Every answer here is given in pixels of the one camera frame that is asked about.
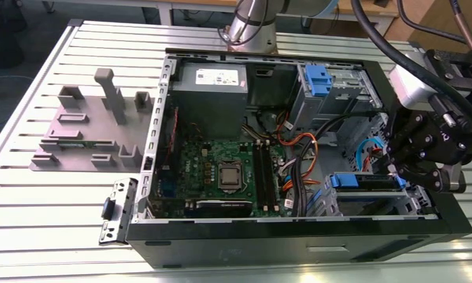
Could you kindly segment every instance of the power supply label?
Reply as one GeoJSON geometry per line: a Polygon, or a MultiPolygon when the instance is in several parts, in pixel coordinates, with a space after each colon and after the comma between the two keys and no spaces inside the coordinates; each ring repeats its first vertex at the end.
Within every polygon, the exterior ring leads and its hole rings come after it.
{"type": "Polygon", "coordinates": [[[199,69],[196,84],[239,85],[238,70],[199,69]]]}

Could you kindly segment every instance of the cpu socket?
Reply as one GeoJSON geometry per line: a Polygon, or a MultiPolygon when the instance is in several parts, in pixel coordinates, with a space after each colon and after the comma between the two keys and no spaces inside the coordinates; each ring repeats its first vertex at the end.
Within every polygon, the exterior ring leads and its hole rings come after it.
{"type": "Polygon", "coordinates": [[[242,163],[223,161],[219,163],[219,189],[226,193],[235,193],[243,187],[242,163]]]}

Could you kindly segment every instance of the table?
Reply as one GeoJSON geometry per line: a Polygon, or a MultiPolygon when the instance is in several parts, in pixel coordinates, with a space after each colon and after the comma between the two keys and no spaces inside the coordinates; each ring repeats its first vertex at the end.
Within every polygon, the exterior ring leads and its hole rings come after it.
{"type": "MultiPolygon", "coordinates": [[[[119,6],[139,6],[146,8],[156,8],[159,10],[160,22],[163,25],[174,25],[174,9],[186,10],[202,10],[214,12],[230,12],[235,11],[238,0],[56,0],[59,2],[86,3],[86,4],[104,4],[119,6]]],[[[365,11],[373,23],[375,23],[377,30],[386,34],[394,19],[399,16],[395,3],[391,1],[386,8],[373,4],[373,0],[363,1],[365,11]]],[[[46,9],[51,11],[52,7],[47,1],[43,1],[46,9]]],[[[339,20],[341,21],[357,21],[351,0],[339,0],[339,20]]],[[[335,14],[322,17],[323,19],[334,19],[335,14]]]]}
{"type": "MultiPolygon", "coordinates": [[[[419,51],[393,42],[401,51],[419,51]]],[[[91,22],[71,26],[43,65],[0,134],[0,280],[28,282],[472,282],[472,235],[437,243],[377,264],[251,266],[154,271],[128,246],[100,247],[102,207],[115,180],[130,173],[34,172],[30,160],[60,106],[64,84],[103,95],[94,80],[99,67],[115,72],[124,96],[158,95],[164,49],[223,50],[216,30],[91,22]]],[[[391,60],[365,39],[278,34],[282,54],[391,60]]],[[[458,195],[472,224],[470,184],[458,195]]]]}

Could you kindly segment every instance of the sticker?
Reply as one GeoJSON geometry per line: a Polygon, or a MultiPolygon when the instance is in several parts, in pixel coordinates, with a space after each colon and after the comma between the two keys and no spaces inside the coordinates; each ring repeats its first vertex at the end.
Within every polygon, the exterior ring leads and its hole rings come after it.
{"type": "Polygon", "coordinates": [[[289,130],[293,130],[294,125],[289,121],[286,121],[283,125],[289,130]]]}
{"type": "Polygon", "coordinates": [[[199,69],[196,84],[239,85],[238,70],[199,69]]]}
{"type": "Polygon", "coordinates": [[[294,200],[286,199],[286,203],[283,204],[286,208],[293,209],[294,208],[294,200]]]}

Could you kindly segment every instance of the motherboard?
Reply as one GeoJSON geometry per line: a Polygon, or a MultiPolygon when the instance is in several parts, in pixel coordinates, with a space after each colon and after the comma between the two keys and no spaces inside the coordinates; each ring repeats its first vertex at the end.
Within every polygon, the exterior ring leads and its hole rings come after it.
{"type": "Polygon", "coordinates": [[[151,199],[155,216],[279,217],[282,163],[282,147],[266,141],[184,142],[176,177],[160,180],[160,198],[151,199]]]}

